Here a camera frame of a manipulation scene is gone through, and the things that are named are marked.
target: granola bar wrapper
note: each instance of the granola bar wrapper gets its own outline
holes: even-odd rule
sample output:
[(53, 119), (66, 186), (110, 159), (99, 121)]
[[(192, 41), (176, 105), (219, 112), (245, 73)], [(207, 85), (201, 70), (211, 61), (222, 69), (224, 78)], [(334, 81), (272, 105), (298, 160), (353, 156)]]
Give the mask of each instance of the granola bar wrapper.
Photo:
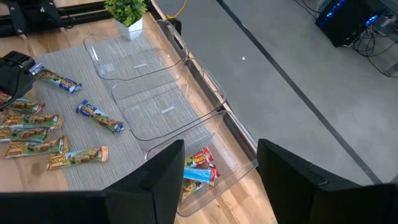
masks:
[(36, 76), (38, 80), (43, 80), (53, 85), (57, 85), (60, 88), (68, 91), (69, 93), (74, 93), (81, 89), (81, 83), (77, 83), (69, 78), (64, 78), (57, 73), (51, 72), (46, 69), (41, 63), (35, 65), (30, 69), (31, 74)]
[(181, 189), (181, 194), (180, 194), (180, 202), (183, 202), (191, 194), (193, 194), (197, 190), (201, 189), (205, 185), (206, 185), (206, 183), (203, 183), (200, 181), (183, 179), (182, 180), (182, 189)]
[(207, 183), (211, 186), (214, 186), (215, 180), (219, 177), (220, 173), (213, 165), (209, 166), (208, 169), (184, 168), (184, 178)]
[(210, 150), (206, 147), (202, 151), (188, 156), (185, 159), (184, 166), (190, 168), (200, 167), (213, 162), (213, 160)]
[(119, 133), (124, 129), (123, 122), (110, 118), (106, 113), (91, 105), (88, 100), (83, 100), (80, 103), (76, 108), (76, 113), (91, 118), (105, 128), (108, 128), (112, 133)]
[(14, 129), (0, 128), (0, 142), (39, 142), (43, 143), (48, 135), (48, 128)]
[(63, 153), (69, 151), (69, 138), (62, 136), (58, 139), (45, 141), (43, 143), (11, 142), (5, 155), (5, 159), (36, 156), (50, 153)]
[(16, 115), (1, 116), (1, 128), (61, 128), (62, 115)]
[(105, 162), (108, 160), (108, 147), (101, 146), (74, 152), (51, 154), (47, 169), (59, 169), (89, 162)]
[[(7, 102), (11, 99), (11, 96), (0, 91), (0, 105)], [(19, 111), (24, 114), (37, 114), (42, 111), (45, 106), (45, 103), (32, 103), (29, 100), (25, 100), (23, 98), (18, 98), (14, 102), (12, 102), (7, 108), (14, 111)]]

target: clear plastic bin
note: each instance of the clear plastic bin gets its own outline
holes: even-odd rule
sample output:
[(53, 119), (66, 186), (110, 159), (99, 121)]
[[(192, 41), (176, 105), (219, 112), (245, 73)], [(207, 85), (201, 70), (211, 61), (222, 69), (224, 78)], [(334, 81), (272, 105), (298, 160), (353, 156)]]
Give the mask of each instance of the clear plastic bin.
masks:
[[(146, 32), (158, 40), (148, 40), (145, 50), (135, 52), (148, 39)], [(179, 36), (170, 23), (157, 21), (133, 41), (126, 35), (89, 35), (85, 47), (143, 151), (194, 125), (225, 102), (225, 93), (211, 73), (199, 61), (181, 57), (187, 51), (175, 41)], [(152, 70), (142, 66), (150, 63), (159, 66)]]
[(168, 69), (188, 58), (185, 43), (171, 23), (144, 21), (142, 30), (116, 36), (104, 32), (85, 37), (85, 49), (100, 78), (132, 80)]
[(207, 147), (221, 174), (214, 187), (206, 185), (178, 205), (177, 213), (181, 216), (189, 216), (201, 209), (257, 167), (256, 143), (230, 112), (220, 111), (175, 135), (152, 148), (146, 159), (154, 157), (177, 139), (184, 140), (186, 157)]

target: white pot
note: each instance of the white pot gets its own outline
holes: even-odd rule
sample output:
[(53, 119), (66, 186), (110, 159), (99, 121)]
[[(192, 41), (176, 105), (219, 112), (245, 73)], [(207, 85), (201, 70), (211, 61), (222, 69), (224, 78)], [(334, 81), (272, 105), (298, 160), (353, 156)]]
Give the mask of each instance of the white pot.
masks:
[(142, 18), (129, 27), (126, 27), (121, 22), (116, 21), (116, 27), (118, 28), (119, 33), (127, 40), (134, 40), (142, 32)]

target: concrete floor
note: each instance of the concrete floor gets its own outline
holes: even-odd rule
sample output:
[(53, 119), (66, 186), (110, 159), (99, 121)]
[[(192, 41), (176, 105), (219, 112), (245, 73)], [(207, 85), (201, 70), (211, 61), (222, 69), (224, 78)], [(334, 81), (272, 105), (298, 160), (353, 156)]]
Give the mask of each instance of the concrete floor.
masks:
[[(173, 14), (183, 0), (157, 3)], [(293, 0), (225, 3), (377, 178), (390, 182), (398, 174), (398, 79), (380, 75), (352, 49), (334, 48)], [(220, 82), (256, 139), (274, 141), (353, 182), (372, 184), (216, 0), (188, 0), (179, 19), (188, 48)]]

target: blue snack package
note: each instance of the blue snack package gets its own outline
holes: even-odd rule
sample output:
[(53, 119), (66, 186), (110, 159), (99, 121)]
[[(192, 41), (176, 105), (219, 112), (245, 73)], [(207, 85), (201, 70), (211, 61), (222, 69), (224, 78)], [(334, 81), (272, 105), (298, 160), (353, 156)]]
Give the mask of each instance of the blue snack package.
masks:
[(204, 183), (211, 182), (211, 169), (184, 168), (184, 178)]
[(124, 129), (123, 122), (110, 118), (106, 113), (91, 105), (88, 100), (83, 100), (80, 103), (76, 108), (76, 113), (91, 118), (105, 128), (108, 128), (112, 133), (119, 133)]
[(64, 78), (50, 70), (46, 69), (41, 63), (30, 69), (30, 72), (39, 80), (57, 85), (69, 93), (74, 93), (81, 89), (81, 83), (77, 83), (69, 78)]

